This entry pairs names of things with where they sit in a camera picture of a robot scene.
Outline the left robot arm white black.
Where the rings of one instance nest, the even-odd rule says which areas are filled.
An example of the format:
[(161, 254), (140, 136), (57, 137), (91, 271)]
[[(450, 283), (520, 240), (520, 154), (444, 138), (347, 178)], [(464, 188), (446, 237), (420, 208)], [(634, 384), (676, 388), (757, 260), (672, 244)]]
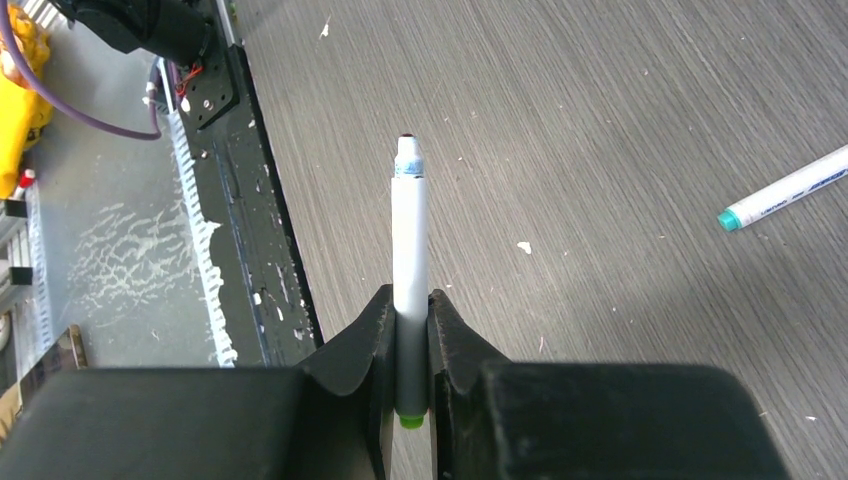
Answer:
[(55, 0), (53, 5), (117, 51), (144, 50), (179, 66), (200, 60), (213, 37), (212, 25), (184, 1)]

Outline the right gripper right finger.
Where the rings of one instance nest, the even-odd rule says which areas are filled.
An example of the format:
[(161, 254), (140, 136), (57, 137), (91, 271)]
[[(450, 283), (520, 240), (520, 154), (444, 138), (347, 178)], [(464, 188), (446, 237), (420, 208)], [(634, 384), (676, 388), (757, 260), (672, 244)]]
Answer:
[(748, 389), (707, 365), (508, 359), (432, 292), (437, 479), (785, 479)]

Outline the white pen green end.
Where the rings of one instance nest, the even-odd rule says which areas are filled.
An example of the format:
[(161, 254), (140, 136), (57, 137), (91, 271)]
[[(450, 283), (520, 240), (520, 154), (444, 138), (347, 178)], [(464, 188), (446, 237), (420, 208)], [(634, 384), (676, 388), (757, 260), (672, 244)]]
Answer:
[(428, 410), (428, 189), (417, 138), (398, 138), (391, 179), (392, 287), (395, 310), (395, 411), (418, 429)]

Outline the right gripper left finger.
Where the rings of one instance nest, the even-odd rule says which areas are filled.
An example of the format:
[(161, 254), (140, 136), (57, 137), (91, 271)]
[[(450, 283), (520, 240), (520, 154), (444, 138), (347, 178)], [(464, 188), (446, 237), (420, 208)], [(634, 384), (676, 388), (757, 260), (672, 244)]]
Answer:
[(392, 289), (290, 367), (52, 377), (1, 449), (5, 479), (386, 479)]

